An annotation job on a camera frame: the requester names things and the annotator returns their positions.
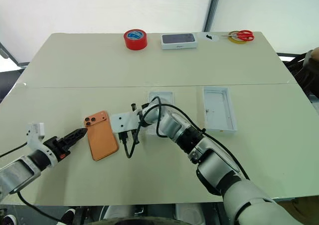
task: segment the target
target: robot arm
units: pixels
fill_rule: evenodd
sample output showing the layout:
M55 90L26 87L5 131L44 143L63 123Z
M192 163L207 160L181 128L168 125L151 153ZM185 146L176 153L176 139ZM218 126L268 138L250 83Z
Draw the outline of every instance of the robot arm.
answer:
M140 111L131 112L137 118L130 121L136 120L143 127L156 123L159 117L157 101L142 107ZM112 116L112 124L116 124L117 117ZM198 164L196 175L207 190L223 196L230 224L300 224L250 180L243 178L229 154L180 114L162 106L159 130L177 143L194 164Z
M77 129L64 138L51 139L42 143L44 124L30 124L27 130L27 144L32 153L21 156L0 169L0 202L9 194L19 192L41 175L47 168L53 168L70 154L70 147L83 138L87 129Z

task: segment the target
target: red tape roll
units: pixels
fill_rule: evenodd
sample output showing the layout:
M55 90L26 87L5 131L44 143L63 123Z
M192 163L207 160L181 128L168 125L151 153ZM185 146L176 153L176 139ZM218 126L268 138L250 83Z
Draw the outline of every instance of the red tape roll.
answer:
M144 49L147 44L147 36L145 31L141 29L131 29L124 34L125 45L132 50Z

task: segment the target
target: white table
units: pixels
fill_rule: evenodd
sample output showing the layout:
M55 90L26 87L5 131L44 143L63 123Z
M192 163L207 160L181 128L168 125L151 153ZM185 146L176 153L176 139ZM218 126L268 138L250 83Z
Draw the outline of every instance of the white table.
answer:
M296 84L232 85L238 122L234 135L214 134L242 163L251 180L273 198L319 194L319 119ZM28 122L44 122L46 139L82 127L83 118L100 110L129 111L148 99L149 91L172 91L176 106L203 126L201 86L125 88L29 88L18 86L0 104L1 152L26 140ZM169 139L141 133L133 157L117 153L92 160L87 138L71 155L22 190L38 205L123 205L216 202L196 177L196 165ZM0 166L25 147L0 160ZM16 204L16 196L3 203Z
M198 39L196 49L161 50L160 34L148 34L140 51L122 34L49 37L18 82L29 87L198 86L295 83L260 32L254 41Z

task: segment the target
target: orange phone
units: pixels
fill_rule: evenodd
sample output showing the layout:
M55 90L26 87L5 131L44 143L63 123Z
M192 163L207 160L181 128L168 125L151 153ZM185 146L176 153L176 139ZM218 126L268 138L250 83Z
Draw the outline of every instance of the orange phone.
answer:
M98 161L119 149L105 111L86 117L84 125L88 129L87 135L93 160Z

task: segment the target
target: white tray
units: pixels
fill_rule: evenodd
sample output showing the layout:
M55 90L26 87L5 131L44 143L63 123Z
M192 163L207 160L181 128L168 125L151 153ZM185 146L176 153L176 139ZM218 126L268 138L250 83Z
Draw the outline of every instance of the white tray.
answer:
M235 133L237 123L228 88L204 86L203 97L207 131Z

